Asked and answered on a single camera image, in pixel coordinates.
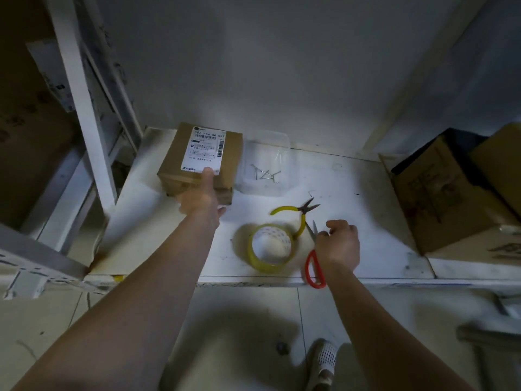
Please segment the person's right hand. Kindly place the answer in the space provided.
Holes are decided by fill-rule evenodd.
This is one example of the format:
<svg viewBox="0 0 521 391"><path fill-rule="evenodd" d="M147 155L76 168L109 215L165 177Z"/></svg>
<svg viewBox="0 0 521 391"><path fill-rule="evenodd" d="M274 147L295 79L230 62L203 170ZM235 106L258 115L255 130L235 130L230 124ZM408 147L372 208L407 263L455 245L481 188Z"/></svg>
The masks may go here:
<svg viewBox="0 0 521 391"><path fill-rule="evenodd" d="M329 232L328 252L316 252L326 280L334 274L354 273L360 264L360 240L358 229L344 219L332 219L325 223Z"/></svg>

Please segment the person's left hand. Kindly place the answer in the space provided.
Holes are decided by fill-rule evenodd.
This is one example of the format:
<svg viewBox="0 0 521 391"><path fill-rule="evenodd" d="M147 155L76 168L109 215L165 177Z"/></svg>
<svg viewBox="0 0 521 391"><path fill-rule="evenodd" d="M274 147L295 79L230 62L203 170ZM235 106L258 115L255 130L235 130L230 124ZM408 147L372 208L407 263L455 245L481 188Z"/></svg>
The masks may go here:
<svg viewBox="0 0 521 391"><path fill-rule="evenodd" d="M217 209L220 205L213 187L214 171L211 167L205 167L201 173L198 185L188 188L176 196L180 204L180 212L186 216L198 216L204 224L216 230L220 223Z"/></svg>

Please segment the red-handled scissors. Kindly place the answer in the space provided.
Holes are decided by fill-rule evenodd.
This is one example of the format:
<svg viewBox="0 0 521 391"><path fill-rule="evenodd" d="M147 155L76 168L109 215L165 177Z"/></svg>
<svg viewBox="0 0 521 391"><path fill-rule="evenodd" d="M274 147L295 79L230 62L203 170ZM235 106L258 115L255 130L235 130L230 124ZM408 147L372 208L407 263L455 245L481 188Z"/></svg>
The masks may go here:
<svg viewBox="0 0 521 391"><path fill-rule="evenodd" d="M313 240L314 248L309 252L304 265L304 276L307 284L314 289L323 289L327 286L322 268L318 262L316 255L316 240L318 228L315 220L310 223L306 222L306 228Z"/></svg>

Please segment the small labelled cardboard box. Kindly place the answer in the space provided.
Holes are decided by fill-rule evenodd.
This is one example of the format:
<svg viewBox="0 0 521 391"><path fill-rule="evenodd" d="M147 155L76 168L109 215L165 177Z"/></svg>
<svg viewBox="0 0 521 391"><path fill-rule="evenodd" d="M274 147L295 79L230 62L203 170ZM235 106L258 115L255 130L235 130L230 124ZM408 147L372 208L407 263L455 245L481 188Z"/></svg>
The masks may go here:
<svg viewBox="0 0 521 391"><path fill-rule="evenodd" d="M218 203L231 205L243 146L242 133L180 123L157 176L166 194L175 197L198 185L209 167Z"/></svg>

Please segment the person's left forearm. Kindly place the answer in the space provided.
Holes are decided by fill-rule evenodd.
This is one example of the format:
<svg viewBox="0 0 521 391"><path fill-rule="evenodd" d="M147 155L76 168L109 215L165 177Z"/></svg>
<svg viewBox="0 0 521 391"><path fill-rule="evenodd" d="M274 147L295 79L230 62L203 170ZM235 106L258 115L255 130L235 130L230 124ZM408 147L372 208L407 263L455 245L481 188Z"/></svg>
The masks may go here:
<svg viewBox="0 0 521 391"><path fill-rule="evenodd" d="M186 216L143 264L59 337L11 391L157 389L216 230L198 216Z"/></svg>

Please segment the person's right forearm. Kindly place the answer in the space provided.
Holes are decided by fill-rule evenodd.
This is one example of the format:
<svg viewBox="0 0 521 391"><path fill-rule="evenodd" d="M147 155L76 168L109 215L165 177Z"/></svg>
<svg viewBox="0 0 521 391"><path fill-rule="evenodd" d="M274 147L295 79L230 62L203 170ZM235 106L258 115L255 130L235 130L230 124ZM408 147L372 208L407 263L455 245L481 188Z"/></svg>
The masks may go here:
<svg viewBox="0 0 521 391"><path fill-rule="evenodd" d="M348 266L322 265L335 307L372 391L474 391L397 322Z"/></svg>

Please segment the yellow tape roll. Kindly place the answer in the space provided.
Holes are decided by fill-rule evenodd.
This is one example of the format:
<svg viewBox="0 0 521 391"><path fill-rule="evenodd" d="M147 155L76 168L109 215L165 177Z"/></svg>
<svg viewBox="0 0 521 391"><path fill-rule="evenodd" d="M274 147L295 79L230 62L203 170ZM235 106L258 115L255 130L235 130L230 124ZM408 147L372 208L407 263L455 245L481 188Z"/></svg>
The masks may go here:
<svg viewBox="0 0 521 391"><path fill-rule="evenodd" d="M294 257L295 242L292 234L282 225L259 225L249 236L247 259L259 272L272 274L282 270Z"/></svg>

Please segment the clear plastic container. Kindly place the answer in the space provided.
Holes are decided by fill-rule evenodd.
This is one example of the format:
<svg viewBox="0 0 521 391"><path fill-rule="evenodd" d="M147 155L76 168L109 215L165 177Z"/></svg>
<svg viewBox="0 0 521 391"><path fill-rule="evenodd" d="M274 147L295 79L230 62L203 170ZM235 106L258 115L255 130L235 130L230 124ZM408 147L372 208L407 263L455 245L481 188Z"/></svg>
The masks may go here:
<svg viewBox="0 0 521 391"><path fill-rule="evenodd" d="M255 180L255 164L270 174L281 171L274 184L271 179ZM247 195L283 197L290 189L292 161L289 137L280 132L257 130L248 133L243 140L243 154L239 164L236 189Z"/></svg>

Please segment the white perforated shoe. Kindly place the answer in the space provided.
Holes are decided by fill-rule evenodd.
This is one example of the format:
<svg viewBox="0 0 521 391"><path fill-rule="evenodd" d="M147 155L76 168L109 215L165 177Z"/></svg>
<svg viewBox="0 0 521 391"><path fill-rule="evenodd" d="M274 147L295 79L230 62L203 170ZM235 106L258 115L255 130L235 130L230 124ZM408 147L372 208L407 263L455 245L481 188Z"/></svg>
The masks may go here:
<svg viewBox="0 0 521 391"><path fill-rule="evenodd" d="M305 391L331 391L337 354L338 348L332 342L325 339L316 341Z"/></svg>

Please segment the large open cardboard box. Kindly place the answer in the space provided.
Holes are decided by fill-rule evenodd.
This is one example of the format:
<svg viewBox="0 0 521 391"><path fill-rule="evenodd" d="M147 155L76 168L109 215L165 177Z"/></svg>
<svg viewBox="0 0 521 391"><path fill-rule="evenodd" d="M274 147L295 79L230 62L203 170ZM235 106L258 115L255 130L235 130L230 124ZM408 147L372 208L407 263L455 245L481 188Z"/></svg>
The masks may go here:
<svg viewBox="0 0 521 391"><path fill-rule="evenodd" d="M521 122L446 129L389 174L422 256L521 266Z"/></svg>

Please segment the brown cardboard sheet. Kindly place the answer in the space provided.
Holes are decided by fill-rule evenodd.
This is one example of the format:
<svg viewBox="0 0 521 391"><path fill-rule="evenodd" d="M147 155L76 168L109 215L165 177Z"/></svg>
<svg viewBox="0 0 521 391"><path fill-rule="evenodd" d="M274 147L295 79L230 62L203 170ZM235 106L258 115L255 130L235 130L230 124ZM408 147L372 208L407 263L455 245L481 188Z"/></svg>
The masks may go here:
<svg viewBox="0 0 521 391"><path fill-rule="evenodd" d="M18 230L80 126L52 94L28 44L55 39L42 0L0 0L0 223Z"/></svg>

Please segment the yellow-handled pliers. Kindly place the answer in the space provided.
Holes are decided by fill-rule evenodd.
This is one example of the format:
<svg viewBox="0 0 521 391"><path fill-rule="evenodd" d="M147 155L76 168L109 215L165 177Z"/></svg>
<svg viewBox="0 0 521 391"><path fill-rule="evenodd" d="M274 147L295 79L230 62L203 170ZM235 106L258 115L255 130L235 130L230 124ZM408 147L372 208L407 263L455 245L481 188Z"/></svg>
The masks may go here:
<svg viewBox="0 0 521 391"><path fill-rule="evenodd" d="M311 205L311 202L313 201L313 199L314 198L311 197L308 201L306 201L300 207L290 206L290 205L279 206L279 207L273 209L269 214L270 214L270 216L274 216L277 213L282 212L282 211L292 211L292 212L300 213L301 214L300 226L299 226L298 230L292 235L293 240L297 240L303 234L303 232L306 228L306 224L307 224L306 223L306 214L309 213L310 211L316 209L318 206L320 206L320 204Z"/></svg>

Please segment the white metal shelf frame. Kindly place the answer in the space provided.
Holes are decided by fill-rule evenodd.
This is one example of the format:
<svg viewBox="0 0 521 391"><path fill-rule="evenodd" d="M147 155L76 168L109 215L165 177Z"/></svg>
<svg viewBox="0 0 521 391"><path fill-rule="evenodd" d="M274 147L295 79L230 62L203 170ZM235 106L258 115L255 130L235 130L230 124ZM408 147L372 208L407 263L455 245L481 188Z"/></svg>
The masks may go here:
<svg viewBox="0 0 521 391"><path fill-rule="evenodd" d="M96 0L42 0L55 39L29 43L52 94L80 126L74 144L20 229L0 223L0 295L38 298L48 283L102 293L88 265L67 256L92 205L108 223L118 201L113 166L134 158L143 137L125 75L115 60Z"/></svg>

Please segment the grey metal stool frame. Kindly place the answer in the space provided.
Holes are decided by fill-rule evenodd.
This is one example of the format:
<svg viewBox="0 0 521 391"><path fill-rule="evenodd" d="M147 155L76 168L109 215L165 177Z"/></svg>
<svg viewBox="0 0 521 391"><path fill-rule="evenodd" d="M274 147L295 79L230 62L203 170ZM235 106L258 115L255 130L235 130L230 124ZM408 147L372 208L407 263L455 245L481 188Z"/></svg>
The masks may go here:
<svg viewBox="0 0 521 391"><path fill-rule="evenodd" d="M461 325L472 347L481 391L521 391L521 294L494 298L496 312Z"/></svg>

